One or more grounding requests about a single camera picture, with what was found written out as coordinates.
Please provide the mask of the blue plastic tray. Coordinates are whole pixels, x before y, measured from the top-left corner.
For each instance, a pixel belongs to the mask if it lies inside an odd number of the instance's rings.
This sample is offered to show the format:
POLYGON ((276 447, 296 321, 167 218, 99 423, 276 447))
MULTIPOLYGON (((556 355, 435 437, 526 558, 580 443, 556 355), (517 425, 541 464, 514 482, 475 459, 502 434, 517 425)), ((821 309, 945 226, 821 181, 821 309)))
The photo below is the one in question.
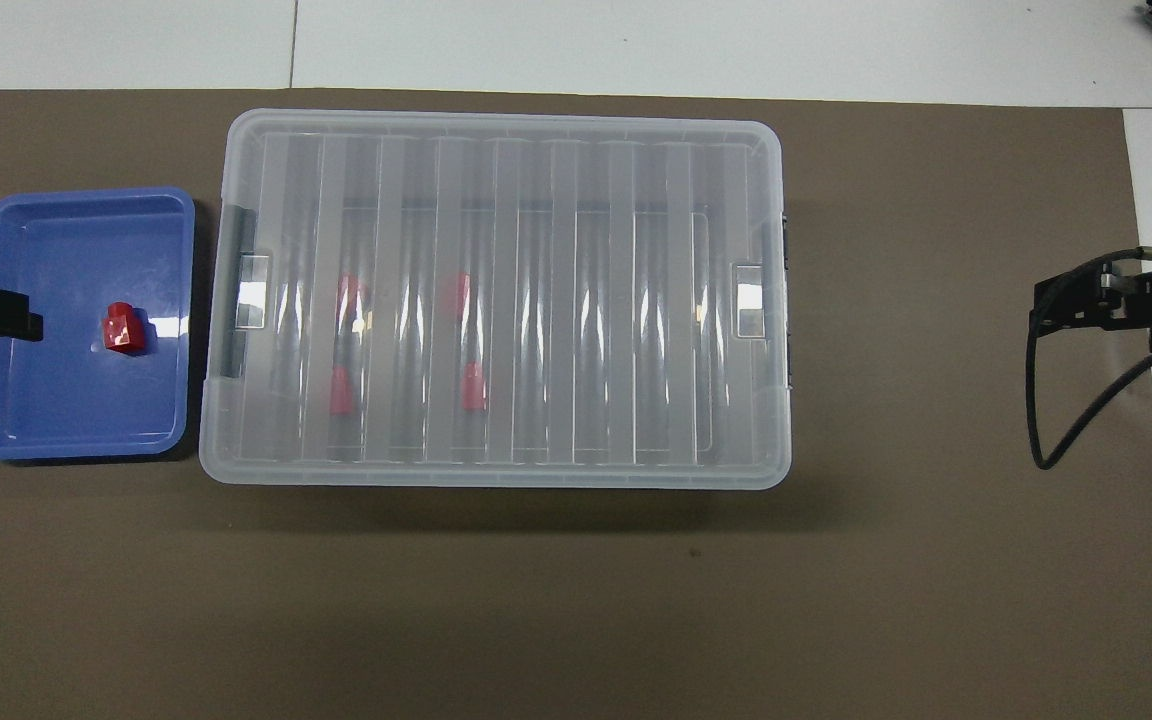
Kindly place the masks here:
POLYGON ((195 200, 175 187, 0 200, 0 288, 29 296, 44 340, 0 338, 0 461, 141 457, 185 433, 195 200), (106 306, 136 306, 147 350, 103 344, 106 306))

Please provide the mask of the dark grey box latch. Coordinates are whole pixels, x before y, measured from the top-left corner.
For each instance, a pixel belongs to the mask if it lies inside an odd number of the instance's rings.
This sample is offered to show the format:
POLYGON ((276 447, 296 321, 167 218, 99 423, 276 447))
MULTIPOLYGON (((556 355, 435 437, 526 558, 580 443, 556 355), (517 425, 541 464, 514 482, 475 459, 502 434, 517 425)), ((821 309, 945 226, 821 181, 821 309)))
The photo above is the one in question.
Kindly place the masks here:
POLYGON ((242 258, 253 249, 253 223, 256 211, 242 209, 241 205, 223 206, 223 219, 230 220, 230 229, 221 232, 221 240, 229 240, 230 247, 223 252, 223 263, 218 259, 218 270, 227 270, 223 282, 223 332, 219 336, 221 350, 221 374, 238 377, 241 373, 241 353, 238 353, 238 290, 241 290, 242 258))
POLYGON ((794 387, 794 367, 791 367, 791 302, 790 302, 790 264, 788 264, 788 215, 782 213, 781 215, 781 270, 782 270, 782 286, 783 286, 783 325, 785 325, 785 361, 786 361, 786 382, 787 387, 791 389, 794 387))

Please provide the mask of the brown table mat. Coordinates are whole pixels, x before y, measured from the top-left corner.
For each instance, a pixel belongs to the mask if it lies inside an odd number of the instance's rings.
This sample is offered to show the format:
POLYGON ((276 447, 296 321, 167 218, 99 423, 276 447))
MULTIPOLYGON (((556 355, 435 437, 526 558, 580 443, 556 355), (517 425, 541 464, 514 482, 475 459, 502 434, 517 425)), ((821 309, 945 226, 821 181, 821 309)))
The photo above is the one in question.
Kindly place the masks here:
POLYGON ((0 464, 0 720, 1152 720, 1152 387, 1030 462, 1032 287, 1138 241, 1119 109, 0 91, 0 199, 175 184, 251 108, 755 119, 791 471, 761 492, 0 464))

